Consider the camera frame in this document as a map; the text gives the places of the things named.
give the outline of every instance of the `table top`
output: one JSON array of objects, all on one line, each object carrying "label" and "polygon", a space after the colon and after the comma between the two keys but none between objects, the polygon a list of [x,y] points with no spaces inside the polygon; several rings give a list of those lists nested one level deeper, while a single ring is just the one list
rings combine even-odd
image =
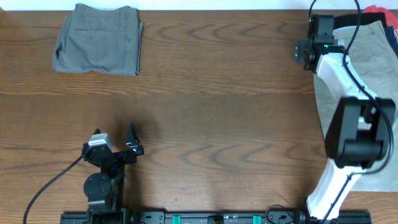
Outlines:
[{"label": "table top", "polygon": [[[52,70],[68,12],[2,12],[0,223],[21,223],[36,192],[100,128],[125,150],[124,203],[168,211],[302,207],[326,164],[312,74],[294,62],[307,11],[140,11],[138,77]],[[36,201],[28,223],[84,212],[81,161]],[[351,192],[347,209],[397,223],[398,193]]]}]

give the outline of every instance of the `black cable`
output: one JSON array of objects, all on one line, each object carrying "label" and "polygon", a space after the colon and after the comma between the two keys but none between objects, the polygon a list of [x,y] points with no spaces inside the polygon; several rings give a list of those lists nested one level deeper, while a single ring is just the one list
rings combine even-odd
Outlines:
[{"label": "black cable", "polygon": [[293,221],[292,221],[291,223],[294,223],[295,218],[289,213],[289,211],[288,211],[285,207],[283,207],[283,206],[281,206],[281,205],[279,205],[279,204],[273,204],[273,205],[271,205],[271,206],[267,209],[267,211],[266,211],[266,219],[267,219],[271,224],[276,224],[276,223],[274,223],[274,222],[268,217],[268,211],[269,211],[271,208],[275,207],[275,206],[278,206],[278,207],[283,208],[283,209],[285,210],[286,214],[287,214],[290,218],[292,218]]},{"label": "black cable", "polygon": [[337,201],[339,200],[339,198],[340,198],[341,195],[343,194],[344,189],[347,187],[348,182],[352,179],[352,177],[353,177],[354,175],[359,175],[359,174],[362,174],[362,175],[369,175],[369,174],[375,174],[375,173],[378,173],[378,172],[382,171],[382,170],[388,165],[389,161],[391,160],[392,153],[394,152],[394,135],[392,134],[392,126],[391,126],[391,123],[390,123],[390,121],[389,121],[389,119],[388,119],[388,116],[387,116],[386,112],[385,112],[384,109],[380,106],[380,104],[373,98],[373,96],[371,96],[371,95],[364,89],[364,86],[362,86],[362,85],[357,81],[357,79],[355,79],[354,75],[351,73],[351,71],[349,70],[349,68],[348,68],[348,66],[347,66],[348,63],[346,62],[346,56],[348,55],[348,50],[351,48],[351,45],[353,44],[354,39],[355,39],[355,37],[356,37],[356,34],[358,33],[359,27],[360,27],[360,25],[361,25],[361,8],[360,8],[360,6],[359,6],[358,0],[354,0],[354,1],[355,1],[355,5],[356,5],[356,7],[357,7],[357,10],[358,10],[358,21],[357,21],[357,25],[356,25],[354,34],[353,34],[353,36],[352,36],[352,38],[351,38],[349,44],[347,45],[346,51],[345,51],[344,54],[343,54],[343,66],[344,66],[345,70],[347,71],[349,77],[352,79],[352,81],[353,81],[353,82],[355,83],[355,85],[358,87],[358,89],[361,90],[361,91],[369,98],[369,100],[372,102],[372,104],[374,105],[374,107],[376,107],[376,109],[380,112],[381,116],[383,117],[383,120],[384,120],[384,122],[386,123],[387,132],[388,132],[388,136],[389,136],[389,148],[388,148],[388,151],[387,151],[387,157],[386,157],[386,159],[384,160],[383,164],[382,164],[379,168],[377,168],[377,169],[375,169],[375,170],[367,171],[367,172],[353,172],[353,173],[351,173],[350,175],[347,176],[346,182],[345,182],[344,185],[342,186],[342,188],[341,188],[341,190],[339,191],[337,197],[335,198],[335,201],[330,205],[329,210],[327,211],[326,215],[323,217],[323,219],[322,219],[322,221],[321,221],[320,223],[325,223],[325,222],[326,222],[328,216],[330,215],[331,211],[333,210],[333,207],[336,205]]},{"label": "black cable", "polygon": [[54,181],[56,181],[58,178],[60,178],[63,174],[65,174],[66,172],[68,172],[74,165],[76,165],[80,159],[82,159],[83,156],[80,156],[75,162],[73,162],[72,164],[70,164],[70,166],[68,168],[66,168],[64,171],[62,171],[60,174],[58,174],[56,177],[54,177],[52,180],[50,180],[50,182],[48,182],[46,185],[44,185],[44,187],[42,187],[39,192],[37,192],[37,194],[35,195],[35,197],[32,198],[32,200],[30,201],[29,205],[26,208],[25,211],[25,215],[24,215],[24,224],[27,223],[27,214],[29,213],[30,208],[32,207],[33,203],[36,201],[36,199],[39,197],[39,195],[48,187],[50,186],[52,183],[54,183]]},{"label": "black cable", "polygon": [[313,5],[315,4],[316,1],[317,0],[313,0],[313,2],[311,3],[310,10],[308,10],[308,18],[311,18],[312,7],[313,7]]}]

